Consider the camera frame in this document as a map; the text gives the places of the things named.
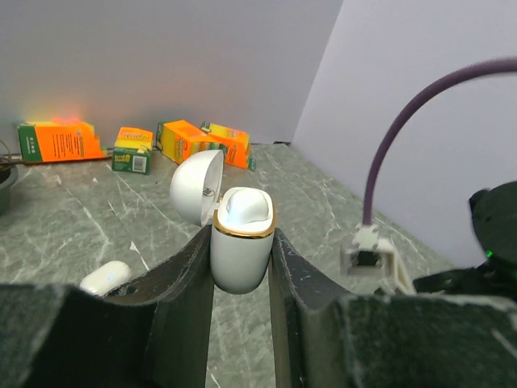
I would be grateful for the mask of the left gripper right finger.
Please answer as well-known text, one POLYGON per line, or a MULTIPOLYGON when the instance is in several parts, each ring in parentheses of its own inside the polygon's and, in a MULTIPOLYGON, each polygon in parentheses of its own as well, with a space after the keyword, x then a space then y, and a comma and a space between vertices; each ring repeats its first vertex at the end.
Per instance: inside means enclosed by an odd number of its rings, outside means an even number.
POLYGON ((281 230, 269 295, 279 387, 516 384, 516 305, 506 298, 356 295, 281 230))

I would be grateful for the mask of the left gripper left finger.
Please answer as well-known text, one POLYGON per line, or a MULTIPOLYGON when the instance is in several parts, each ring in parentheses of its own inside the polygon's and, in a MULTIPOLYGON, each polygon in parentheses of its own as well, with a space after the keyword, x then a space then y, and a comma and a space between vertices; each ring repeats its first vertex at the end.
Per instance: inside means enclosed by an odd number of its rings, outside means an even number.
POLYGON ((204 386, 210 239, 203 228, 103 297, 72 285, 2 285, 2 386, 204 386))

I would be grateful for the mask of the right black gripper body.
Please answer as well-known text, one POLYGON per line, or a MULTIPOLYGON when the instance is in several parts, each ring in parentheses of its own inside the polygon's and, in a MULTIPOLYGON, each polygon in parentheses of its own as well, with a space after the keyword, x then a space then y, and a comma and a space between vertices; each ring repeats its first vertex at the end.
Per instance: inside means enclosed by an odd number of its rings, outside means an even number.
POLYGON ((451 269, 414 280, 418 293, 484 295, 516 300, 516 182, 469 198, 473 232, 485 254, 475 268, 451 269))

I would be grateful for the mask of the white oval earbud case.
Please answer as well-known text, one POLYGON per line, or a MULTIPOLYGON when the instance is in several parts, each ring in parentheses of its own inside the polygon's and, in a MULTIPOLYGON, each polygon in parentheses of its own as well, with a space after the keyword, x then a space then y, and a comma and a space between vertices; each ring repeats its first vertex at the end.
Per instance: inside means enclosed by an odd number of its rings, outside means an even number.
POLYGON ((124 262, 113 260, 97 268, 80 282, 79 288, 96 296, 103 296, 129 281, 131 268, 124 262))

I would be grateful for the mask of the white square charging case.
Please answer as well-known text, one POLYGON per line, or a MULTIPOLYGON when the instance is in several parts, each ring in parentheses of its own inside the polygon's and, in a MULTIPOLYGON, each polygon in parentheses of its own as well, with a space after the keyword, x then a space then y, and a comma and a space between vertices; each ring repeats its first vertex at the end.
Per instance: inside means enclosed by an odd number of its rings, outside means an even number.
POLYGON ((215 285, 247 294, 262 283, 270 260, 276 212, 257 188, 222 192, 224 154, 206 150, 179 164, 170 181, 170 202, 191 224, 211 227, 210 268, 215 285))

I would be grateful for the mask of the orange green box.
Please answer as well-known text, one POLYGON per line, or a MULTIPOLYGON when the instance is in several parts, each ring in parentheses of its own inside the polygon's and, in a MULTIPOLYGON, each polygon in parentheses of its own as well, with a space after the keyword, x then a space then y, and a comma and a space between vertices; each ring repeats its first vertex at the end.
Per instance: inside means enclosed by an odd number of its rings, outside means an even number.
POLYGON ((112 150, 111 169, 148 175, 153 151, 153 132, 121 127, 112 150))
POLYGON ((255 170, 256 159, 252 154, 248 133, 207 121, 202 123, 200 130, 224 146, 226 164, 242 169, 255 170))
POLYGON ((17 124, 24 162, 77 162, 108 157, 93 125, 84 121, 36 121, 17 124))
POLYGON ((227 147, 223 143, 185 120, 159 122, 156 147, 178 164, 205 150, 222 150, 227 154, 227 147))

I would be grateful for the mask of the grey fruit tray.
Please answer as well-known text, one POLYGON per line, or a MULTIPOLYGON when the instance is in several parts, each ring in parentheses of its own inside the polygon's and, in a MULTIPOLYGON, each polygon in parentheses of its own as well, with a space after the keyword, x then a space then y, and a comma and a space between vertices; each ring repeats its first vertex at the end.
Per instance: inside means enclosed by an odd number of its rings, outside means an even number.
POLYGON ((10 166, 1 170, 0 179, 0 214, 4 214, 10 207, 11 188, 19 177, 18 167, 10 166))

